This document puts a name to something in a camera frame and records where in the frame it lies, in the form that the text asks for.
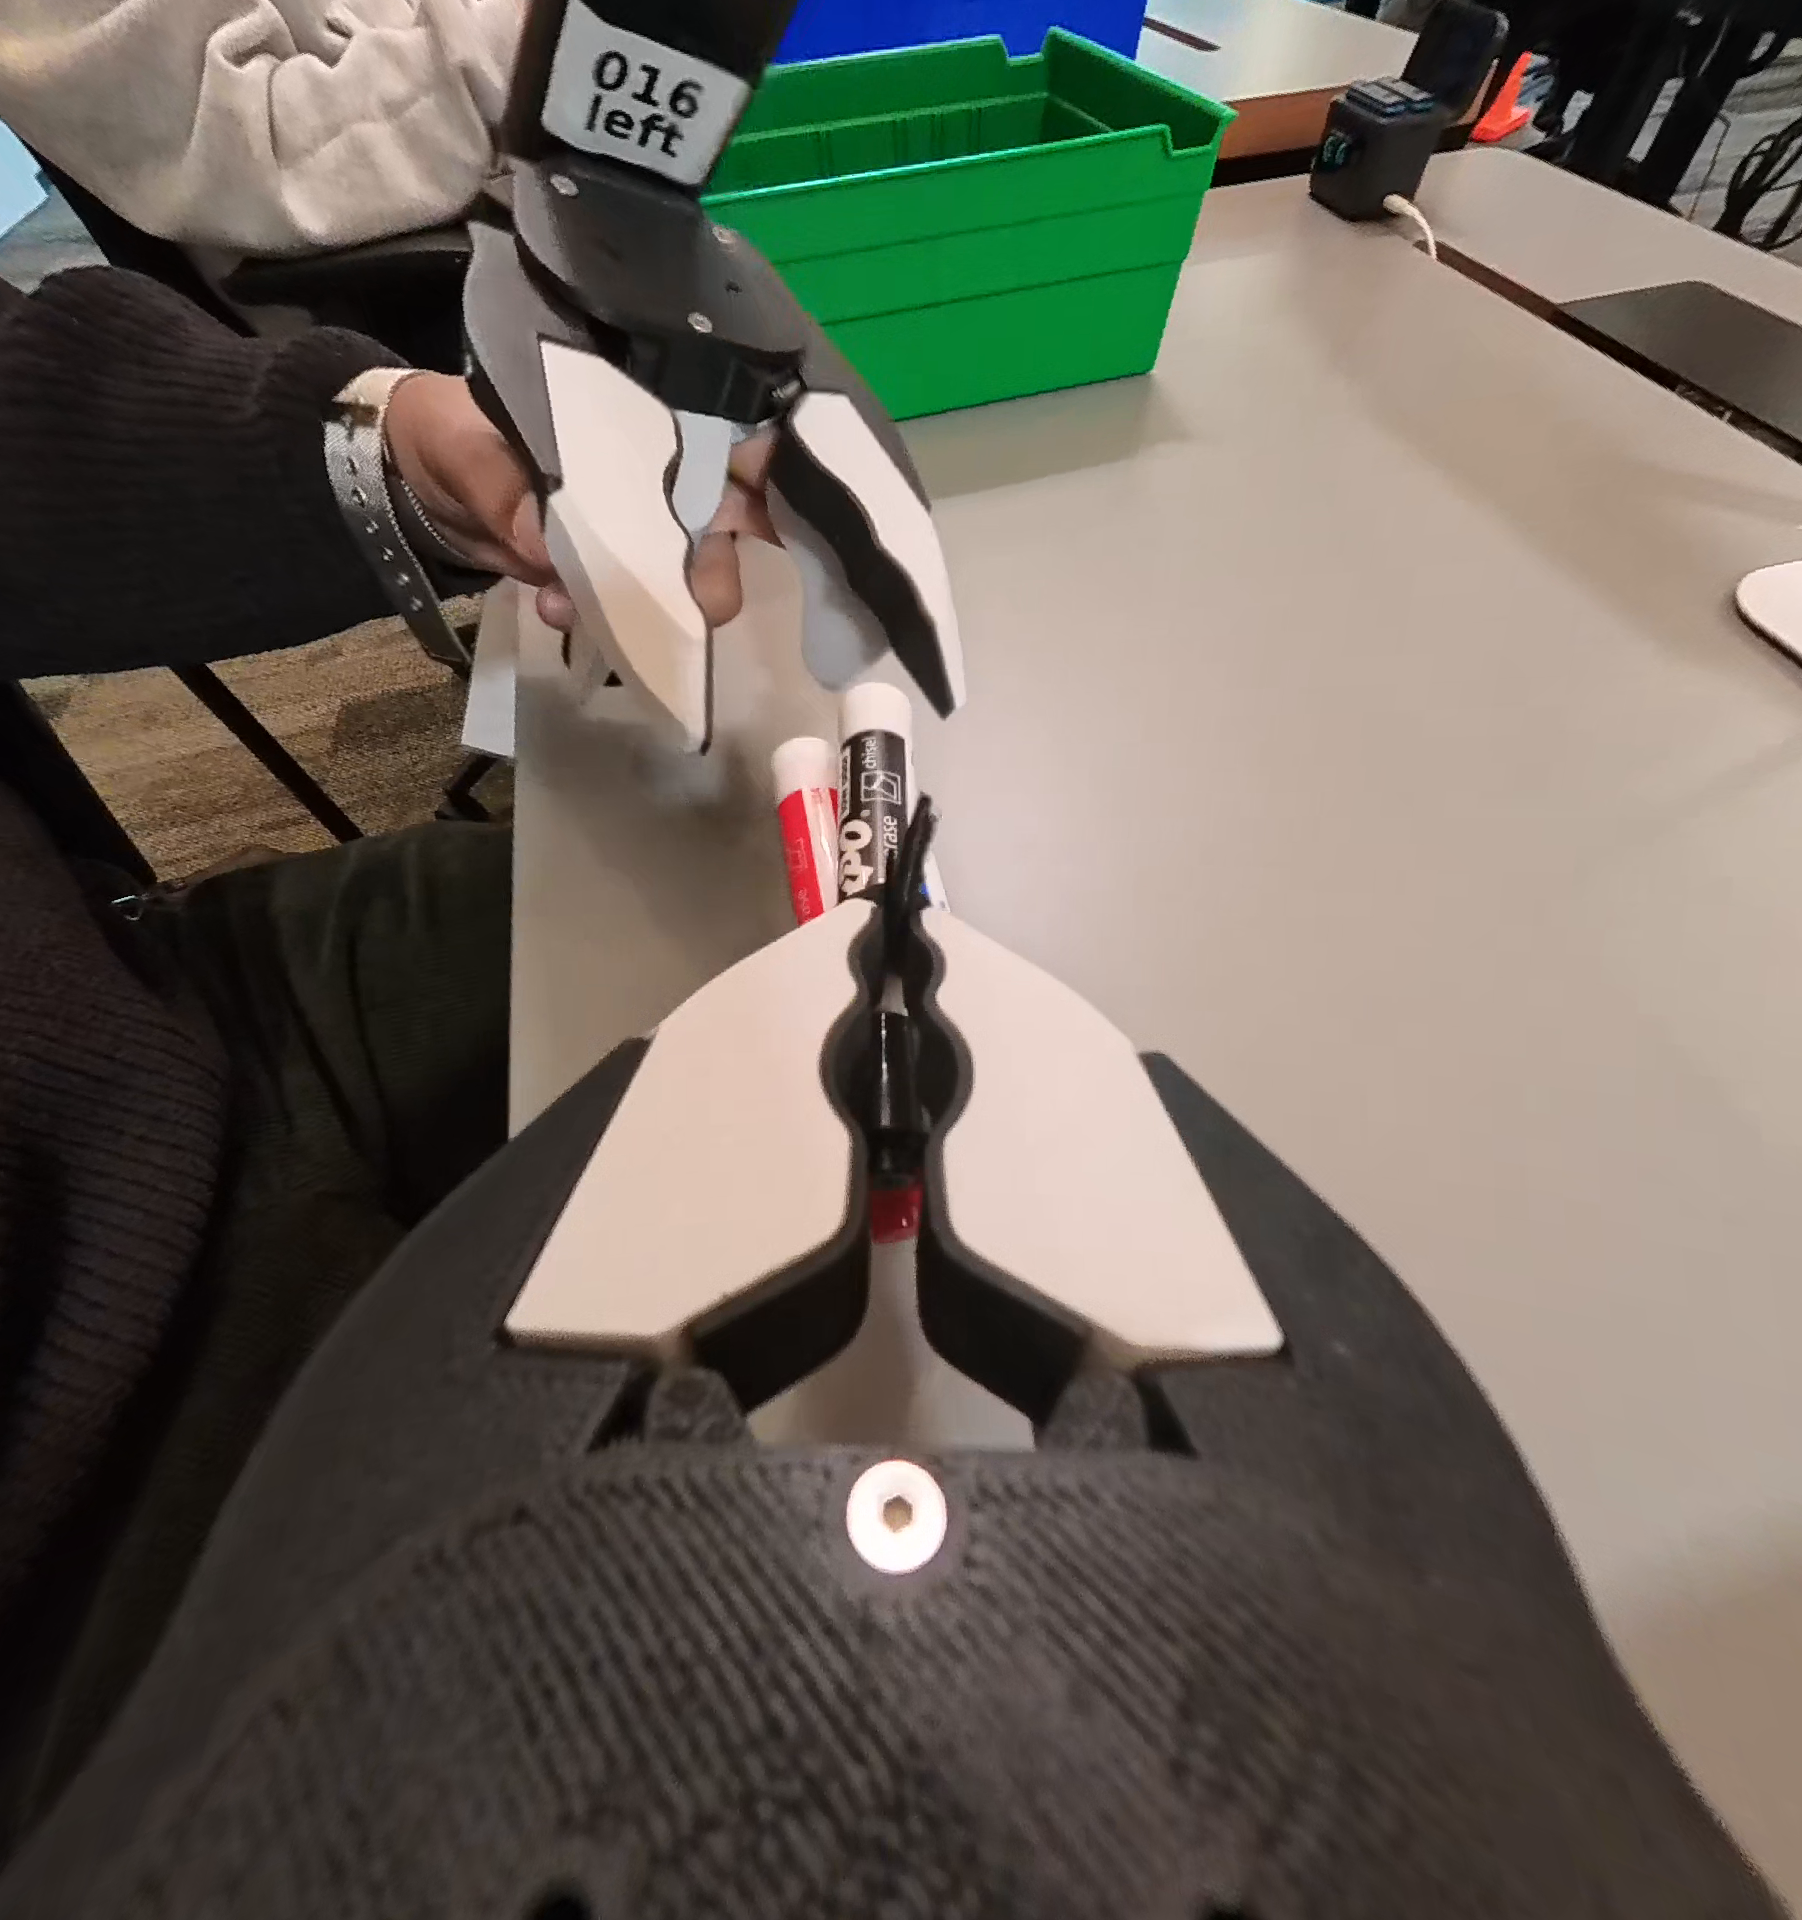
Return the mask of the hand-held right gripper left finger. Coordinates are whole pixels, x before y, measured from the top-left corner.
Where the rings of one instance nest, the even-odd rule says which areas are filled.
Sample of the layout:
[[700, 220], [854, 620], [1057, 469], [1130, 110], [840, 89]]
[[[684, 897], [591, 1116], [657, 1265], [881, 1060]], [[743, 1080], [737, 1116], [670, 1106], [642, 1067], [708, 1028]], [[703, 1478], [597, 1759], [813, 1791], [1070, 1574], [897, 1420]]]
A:
[[854, 1146], [824, 1045], [860, 1003], [849, 955], [872, 924], [872, 907], [834, 907], [654, 1028], [505, 1316], [514, 1343], [675, 1361], [833, 1241]]

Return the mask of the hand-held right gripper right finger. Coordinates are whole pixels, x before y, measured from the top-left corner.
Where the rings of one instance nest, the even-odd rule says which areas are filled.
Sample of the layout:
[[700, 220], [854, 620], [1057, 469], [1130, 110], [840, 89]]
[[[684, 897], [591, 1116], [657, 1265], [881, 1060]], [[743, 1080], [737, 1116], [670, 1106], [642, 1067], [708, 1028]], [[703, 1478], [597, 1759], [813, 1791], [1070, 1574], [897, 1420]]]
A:
[[1282, 1332], [1137, 1048], [949, 910], [919, 919], [967, 1082], [940, 1137], [951, 1252], [1112, 1365], [1274, 1358]]

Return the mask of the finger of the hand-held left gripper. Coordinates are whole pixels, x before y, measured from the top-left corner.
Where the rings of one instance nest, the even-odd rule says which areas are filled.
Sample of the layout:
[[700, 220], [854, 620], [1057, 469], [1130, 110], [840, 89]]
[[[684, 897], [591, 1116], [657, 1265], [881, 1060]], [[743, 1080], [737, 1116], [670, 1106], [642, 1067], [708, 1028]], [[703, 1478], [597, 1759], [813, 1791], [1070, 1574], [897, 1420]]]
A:
[[576, 609], [572, 636], [685, 754], [703, 754], [712, 642], [675, 514], [675, 410], [593, 353], [554, 341], [536, 353], [554, 451], [546, 542]]
[[951, 717], [967, 676], [951, 575], [910, 451], [860, 392], [803, 392], [770, 457], [770, 523], [803, 575], [803, 656], [824, 682], [896, 659]]

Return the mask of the black dry erase marker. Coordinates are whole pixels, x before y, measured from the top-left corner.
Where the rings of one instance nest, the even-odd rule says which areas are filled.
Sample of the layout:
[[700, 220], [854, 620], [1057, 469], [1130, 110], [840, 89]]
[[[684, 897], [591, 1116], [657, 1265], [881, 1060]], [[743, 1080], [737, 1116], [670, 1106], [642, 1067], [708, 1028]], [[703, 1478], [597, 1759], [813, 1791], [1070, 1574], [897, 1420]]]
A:
[[912, 825], [912, 708], [888, 682], [860, 682], [840, 694], [840, 752], [834, 779], [834, 897], [867, 903], [881, 933], [881, 981], [863, 1021], [849, 1089], [867, 1146], [878, 1207], [901, 1216], [919, 1186], [924, 1118], [919, 1104], [919, 1045], [904, 994], [897, 902], [924, 897], [904, 864]]

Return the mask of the red dry erase marker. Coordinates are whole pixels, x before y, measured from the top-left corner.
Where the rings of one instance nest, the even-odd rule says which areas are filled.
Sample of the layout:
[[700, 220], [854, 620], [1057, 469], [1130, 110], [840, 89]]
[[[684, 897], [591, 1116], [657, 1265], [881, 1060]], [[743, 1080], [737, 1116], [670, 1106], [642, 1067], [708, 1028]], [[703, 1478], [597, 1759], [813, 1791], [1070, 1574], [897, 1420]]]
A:
[[[772, 820], [794, 924], [812, 924], [839, 903], [839, 752], [824, 738], [791, 738], [770, 754]], [[912, 1244], [919, 1182], [872, 1176], [873, 1246]]]

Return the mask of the green plastic bin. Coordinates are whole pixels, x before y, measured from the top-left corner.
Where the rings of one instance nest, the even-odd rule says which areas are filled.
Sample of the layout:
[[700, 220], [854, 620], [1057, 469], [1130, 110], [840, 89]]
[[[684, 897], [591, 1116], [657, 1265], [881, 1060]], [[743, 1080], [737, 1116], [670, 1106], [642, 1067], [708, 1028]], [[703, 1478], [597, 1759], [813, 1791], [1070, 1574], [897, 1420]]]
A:
[[904, 423], [1149, 377], [1233, 122], [1060, 28], [805, 61], [703, 205]]

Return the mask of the person's left forearm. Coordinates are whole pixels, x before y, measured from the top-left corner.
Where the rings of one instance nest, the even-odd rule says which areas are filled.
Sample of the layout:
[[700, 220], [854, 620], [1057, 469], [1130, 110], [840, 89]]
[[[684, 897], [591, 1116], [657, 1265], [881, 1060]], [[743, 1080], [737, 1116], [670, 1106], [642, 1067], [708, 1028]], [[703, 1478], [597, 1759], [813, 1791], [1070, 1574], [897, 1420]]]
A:
[[432, 600], [344, 328], [242, 337], [159, 280], [0, 278], [0, 691], [209, 664]]

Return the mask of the person's left hand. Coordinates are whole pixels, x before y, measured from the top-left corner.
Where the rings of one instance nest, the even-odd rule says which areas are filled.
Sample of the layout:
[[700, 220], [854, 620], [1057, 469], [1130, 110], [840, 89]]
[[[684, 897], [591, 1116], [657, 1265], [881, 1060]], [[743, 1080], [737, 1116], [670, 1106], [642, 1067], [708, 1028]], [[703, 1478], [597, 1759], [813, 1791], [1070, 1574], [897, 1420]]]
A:
[[[444, 542], [475, 569], [535, 587], [540, 620], [570, 632], [576, 605], [558, 585], [529, 469], [469, 386], [444, 374], [409, 374], [387, 399], [382, 439]], [[721, 502], [696, 542], [690, 587], [709, 629], [743, 611], [743, 541], [779, 545], [763, 492], [766, 463], [770, 441], [734, 447]]]

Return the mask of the blue plastic bin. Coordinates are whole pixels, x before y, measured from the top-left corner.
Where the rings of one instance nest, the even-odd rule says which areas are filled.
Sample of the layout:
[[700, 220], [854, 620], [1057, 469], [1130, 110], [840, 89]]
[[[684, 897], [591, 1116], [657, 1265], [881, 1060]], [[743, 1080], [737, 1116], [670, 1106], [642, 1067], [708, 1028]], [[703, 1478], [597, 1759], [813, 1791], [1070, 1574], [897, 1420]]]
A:
[[1037, 55], [1051, 31], [1134, 58], [1149, 3], [796, 3], [775, 62], [998, 40], [1009, 58]]

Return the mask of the black office chair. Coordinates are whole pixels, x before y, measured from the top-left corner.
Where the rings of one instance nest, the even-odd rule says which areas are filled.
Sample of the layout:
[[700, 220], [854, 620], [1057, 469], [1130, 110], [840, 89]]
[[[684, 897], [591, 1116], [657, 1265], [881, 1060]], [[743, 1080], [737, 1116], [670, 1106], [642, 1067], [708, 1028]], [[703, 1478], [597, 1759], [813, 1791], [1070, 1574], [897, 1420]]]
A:
[[[290, 749], [242, 705], [242, 699], [209, 669], [171, 669], [172, 681], [236, 741], [236, 746], [338, 845], [354, 845], [364, 828]], [[438, 824], [491, 824], [481, 802], [482, 781], [502, 766], [499, 754], [466, 752], [457, 776], [442, 787], [432, 808]]]

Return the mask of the brown wooden table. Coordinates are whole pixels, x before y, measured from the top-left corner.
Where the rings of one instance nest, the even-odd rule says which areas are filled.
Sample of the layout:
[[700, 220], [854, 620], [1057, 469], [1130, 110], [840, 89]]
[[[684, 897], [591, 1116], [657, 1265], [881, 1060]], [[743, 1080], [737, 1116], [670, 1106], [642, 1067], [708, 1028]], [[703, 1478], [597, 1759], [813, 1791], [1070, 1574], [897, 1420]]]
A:
[[1219, 167], [1307, 164], [1350, 85], [1398, 79], [1418, 37], [1327, 3], [1149, 3], [1134, 61], [1233, 108]]

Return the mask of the black battery charger dock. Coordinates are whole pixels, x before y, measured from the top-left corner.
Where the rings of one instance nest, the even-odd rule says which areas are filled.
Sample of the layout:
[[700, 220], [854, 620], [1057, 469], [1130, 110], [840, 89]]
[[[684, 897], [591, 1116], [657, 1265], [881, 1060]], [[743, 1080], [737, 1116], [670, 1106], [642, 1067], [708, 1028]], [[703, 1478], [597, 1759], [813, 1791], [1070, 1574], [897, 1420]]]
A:
[[1413, 201], [1449, 125], [1453, 110], [1403, 79], [1350, 85], [1327, 108], [1307, 173], [1309, 201], [1348, 223], [1385, 220], [1392, 201]]

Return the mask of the black upright device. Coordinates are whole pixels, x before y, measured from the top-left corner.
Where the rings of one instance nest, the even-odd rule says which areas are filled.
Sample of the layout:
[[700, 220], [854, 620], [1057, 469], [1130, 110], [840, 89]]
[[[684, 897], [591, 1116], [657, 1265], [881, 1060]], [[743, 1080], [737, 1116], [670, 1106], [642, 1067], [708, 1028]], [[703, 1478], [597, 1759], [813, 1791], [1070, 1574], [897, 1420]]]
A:
[[1506, 41], [1506, 15], [1486, 3], [1430, 3], [1398, 80], [1424, 95], [1444, 128], [1479, 114]]

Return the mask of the dark corduroy pants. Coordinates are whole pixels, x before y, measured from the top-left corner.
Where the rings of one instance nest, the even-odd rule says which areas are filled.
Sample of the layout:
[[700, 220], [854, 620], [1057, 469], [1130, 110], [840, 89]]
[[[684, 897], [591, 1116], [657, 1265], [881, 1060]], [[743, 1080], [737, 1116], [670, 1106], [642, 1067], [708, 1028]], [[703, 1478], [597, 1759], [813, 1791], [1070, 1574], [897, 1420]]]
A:
[[423, 824], [144, 907], [230, 1063], [230, 1238], [378, 1262], [506, 1139], [514, 834]]

